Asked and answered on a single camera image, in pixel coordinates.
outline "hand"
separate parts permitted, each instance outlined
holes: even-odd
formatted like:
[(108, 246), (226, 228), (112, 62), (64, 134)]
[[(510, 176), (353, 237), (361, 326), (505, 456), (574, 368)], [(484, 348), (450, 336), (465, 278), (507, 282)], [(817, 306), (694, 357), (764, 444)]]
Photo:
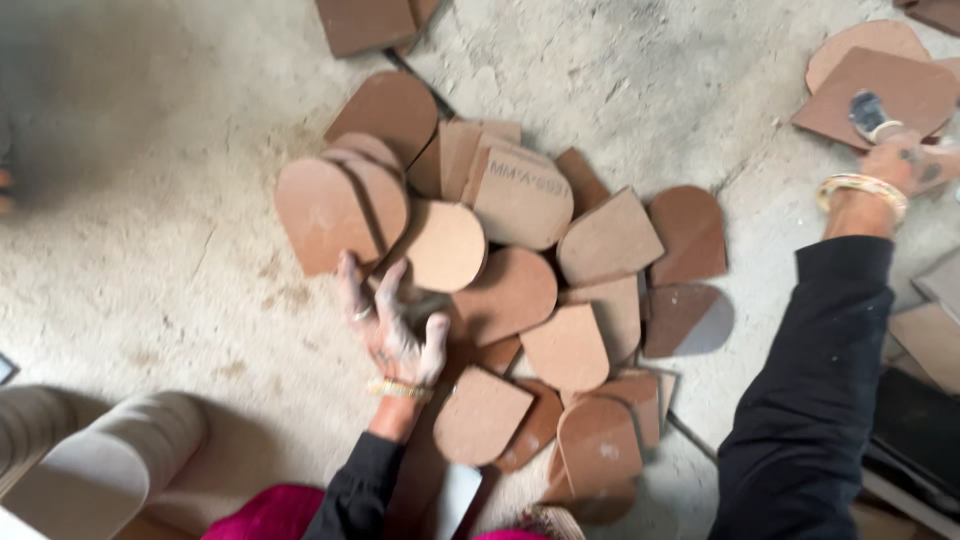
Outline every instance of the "hand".
[(406, 270), (406, 260), (391, 266), (371, 304), (360, 290), (356, 258), (348, 252), (341, 253), (337, 268), (341, 303), (347, 321), (363, 339), (385, 379), (430, 387), (444, 369), (450, 319), (444, 313), (430, 315), (426, 323), (426, 344), (420, 344), (403, 321), (401, 306), (396, 300)]

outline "bracelet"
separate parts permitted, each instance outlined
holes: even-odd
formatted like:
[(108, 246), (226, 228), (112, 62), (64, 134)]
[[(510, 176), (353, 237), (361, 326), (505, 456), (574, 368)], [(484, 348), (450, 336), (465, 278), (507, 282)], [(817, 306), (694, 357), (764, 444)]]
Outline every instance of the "bracelet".
[(857, 189), (873, 193), (882, 198), (894, 210), (897, 225), (903, 222), (906, 209), (910, 205), (906, 196), (883, 180), (862, 174), (837, 174), (827, 178), (817, 189), (817, 204), (824, 211), (830, 211), (830, 198), (837, 189)]
[(367, 382), (367, 393), (374, 396), (391, 398), (413, 398), (417, 403), (426, 403), (433, 397), (433, 390), (422, 386), (412, 386), (398, 380), (371, 379)]

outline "pile of wooden boards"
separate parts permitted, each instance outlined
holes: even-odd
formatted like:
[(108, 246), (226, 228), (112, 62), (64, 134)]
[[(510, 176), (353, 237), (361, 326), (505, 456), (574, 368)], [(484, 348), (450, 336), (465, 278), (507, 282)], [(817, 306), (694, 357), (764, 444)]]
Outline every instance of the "pile of wooden boards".
[[(637, 350), (703, 354), (732, 331), (730, 301), (701, 282), (727, 271), (710, 193), (678, 186), (645, 207), (629, 187), (611, 195), (577, 150), (551, 160), (521, 132), (439, 120), (424, 85), (379, 73), (327, 146), (279, 174), (277, 213), (307, 276), (350, 250), (374, 285), (406, 258), (406, 296), (449, 295), (447, 366), (388, 529), (420, 527), (447, 462), (511, 473), (555, 437), (544, 502), (591, 523), (620, 517), (676, 383), (636, 369)], [(521, 347), (536, 379), (508, 376)]]

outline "mdf board piece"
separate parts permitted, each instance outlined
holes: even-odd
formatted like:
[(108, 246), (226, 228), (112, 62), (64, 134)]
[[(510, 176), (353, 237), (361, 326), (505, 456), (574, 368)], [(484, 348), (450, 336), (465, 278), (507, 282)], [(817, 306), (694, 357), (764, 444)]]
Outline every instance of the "mdf board piece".
[(453, 293), (480, 274), (487, 238), (476, 216), (463, 205), (411, 198), (410, 226), (390, 253), (390, 263), (407, 257), (414, 286)]
[(960, 326), (939, 305), (894, 315), (890, 333), (941, 388), (960, 394)]
[(552, 165), (491, 148), (473, 211), (491, 242), (543, 251), (556, 244), (569, 225), (573, 195)]
[(480, 276), (452, 298), (484, 347), (545, 321), (557, 304), (557, 280), (543, 257), (508, 247), (491, 253)]
[(436, 131), (437, 104), (430, 90), (408, 73), (381, 71), (357, 88), (326, 130), (324, 140), (332, 143), (351, 132), (372, 135), (393, 150), (400, 170), (405, 171)]
[(851, 26), (831, 37), (813, 53), (806, 69), (806, 86), (810, 88), (810, 93), (817, 93), (853, 47), (863, 47), (915, 61), (932, 60), (930, 52), (920, 42), (917, 33), (906, 24), (890, 19), (872, 20)]
[(643, 356), (702, 355), (723, 346), (733, 330), (733, 306), (720, 289), (703, 284), (650, 290)]
[(673, 187), (657, 195), (647, 211), (666, 250), (650, 268), (654, 287), (727, 272), (723, 212), (711, 193), (693, 185)]
[(880, 97), (891, 118), (922, 136), (934, 133), (953, 116), (960, 93), (960, 83), (942, 65), (853, 47), (792, 121), (798, 127), (869, 150), (871, 144), (856, 132), (849, 119), (850, 101), (864, 88)]
[(571, 285), (635, 274), (663, 255), (647, 212), (629, 187), (570, 224), (557, 260)]
[(317, 0), (334, 58), (385, 49), (417, 33), (407, 0)]
[(307, 276), (336, 271), (343, 250), (352, 251), (361, 264), (382, 256), (361, 207), (357, 186), (332, 163), (288, 163), (277, 179), (274, 203)]
[(516, 385), (534, 396), (534, 403), (523, 418), (510, 446), (493, 464), (504, 473), (512, 473), (530, 462), (557, 436), (557, 423), (564, 414), (560, 396), (535, 379), (521, 379)]
[(597, 493), (643, 470), (634, 417), (617, 400), (578, 400), (561, 417), (557, 441), (574, 496)]
[(568, 148), (554, 162), (573, 191), (573, 218), (576, 219), (610, 198), (607, 189), (576, 148)]
[(590, 304), (563, 306), (520, 335), (537, 375), (554, 388), (586, 391), (607, 380), (610, 361)]
[(612, 282), (603, 282), (564, 291), (560, 305), (590, 302), (597, 326), (603, 335), (607, 357), (613, 364), (629, 358), (640, 344), (640, 297), (637, 275), (630, 274)]
[(533, 401), (516, 386), (468, 367), (433, 426), (437, 448), (452, 463), (491, 463), (506, 450)]

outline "magenta cloth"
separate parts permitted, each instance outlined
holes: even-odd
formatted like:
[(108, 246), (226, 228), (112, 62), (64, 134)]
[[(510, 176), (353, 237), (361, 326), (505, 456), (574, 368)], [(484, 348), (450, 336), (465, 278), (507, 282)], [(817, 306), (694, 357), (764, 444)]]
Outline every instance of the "magenta cloth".
[(324, 492), (304, 485), (275, 485), (214, 523), (201, 540), (300, 540)]

